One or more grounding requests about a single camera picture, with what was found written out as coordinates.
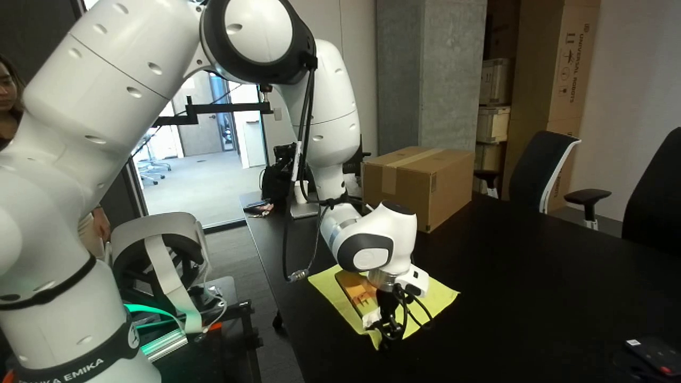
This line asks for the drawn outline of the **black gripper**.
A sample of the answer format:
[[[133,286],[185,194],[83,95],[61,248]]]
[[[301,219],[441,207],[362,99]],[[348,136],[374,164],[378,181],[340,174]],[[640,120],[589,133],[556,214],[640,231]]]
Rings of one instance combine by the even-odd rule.
[[[367,329],[378,329],[378,351],[388,351],[403,337],[408,322],[420,323],[420,319],[411,312],[408,304],[422,301],[423,289],[414,282],[393,282],[389,289],[378,292],[378,309],[362,315],[362,325]]]

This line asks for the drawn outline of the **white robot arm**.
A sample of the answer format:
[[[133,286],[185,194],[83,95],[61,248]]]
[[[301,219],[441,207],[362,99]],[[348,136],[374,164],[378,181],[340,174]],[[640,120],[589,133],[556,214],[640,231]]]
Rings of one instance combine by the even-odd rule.
[[[352,79],[288,0],[98,0],[29,82],[0,153],[3,331],[18,383],[159,383],[80,223],[201,70],[270,84],[303,120],[295,173],[332,207],[322,234],[340,268],[381,289],[420,275],[416,214],[362,214],[342,200],[342,166],[360,149]]]

